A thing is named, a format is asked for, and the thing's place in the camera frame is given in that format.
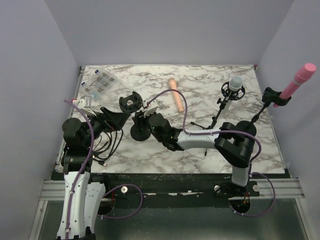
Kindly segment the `black shock mount desk stand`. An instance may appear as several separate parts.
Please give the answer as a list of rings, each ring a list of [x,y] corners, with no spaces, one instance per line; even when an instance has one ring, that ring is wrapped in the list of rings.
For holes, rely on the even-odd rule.
[[[141,95],[135,91],[127,97],[119,98],[119,107],[124,113],[132,114],[133,126],[130,129],[131,137],[137,142],[146,141],[151,132],[147,127],[147,120],[144,117],[144,112],[141,109],[143,106],[143,99]]]

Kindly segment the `beige microphone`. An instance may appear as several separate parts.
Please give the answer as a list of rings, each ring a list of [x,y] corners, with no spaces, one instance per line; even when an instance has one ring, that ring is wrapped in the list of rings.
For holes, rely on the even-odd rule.
[[[170,78],[168,79],[168,84],[169,84],[169,87],[174,90],[174,91],[172,92],[172,94],[173,94],[175,103],[176,103],[176,105],[177,105],[178,112],[179,112],[179,113],[182,113],[182,112],[184,111],[184,106],[183,106],[183,103],[182,103],[180,94],[175,91],[175,90],[178,89],[178,88],[177,88],[177,82],[176,82],[175,78],[170,77]]]

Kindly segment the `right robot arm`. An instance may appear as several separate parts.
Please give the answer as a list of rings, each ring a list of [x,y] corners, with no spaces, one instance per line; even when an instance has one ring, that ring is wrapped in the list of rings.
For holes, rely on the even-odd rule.
[[[130,135],[138,142],[146,141],[153,136],[159,143],[170,151],[188,149],[214,149],[232,165],[230,191],[241,196],[248,190],[251,171],[251,155],[255,141],[255,132],[239,131],[246,122],[237,125],[224,122],[219,129],[193,130],[186,132],[182,128],[170,125],[160,113],[145,116],[142,111],[136,112],[132,118],[134,125]]]

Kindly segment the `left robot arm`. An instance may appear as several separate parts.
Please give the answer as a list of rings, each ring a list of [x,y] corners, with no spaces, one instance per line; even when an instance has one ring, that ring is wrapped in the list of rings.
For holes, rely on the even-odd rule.
[[[129,113],[112,112],[101,107],[99,112],[86,114],[76,108],[83,120],[76,117],[62,124],[65,141],[61,165],[64,173],[64,203],[58,240],[94,240],[95,222],[102,198],[107,197],[111,185],[104,179],[91,176],[94,141],[101,133],[120,131]]]

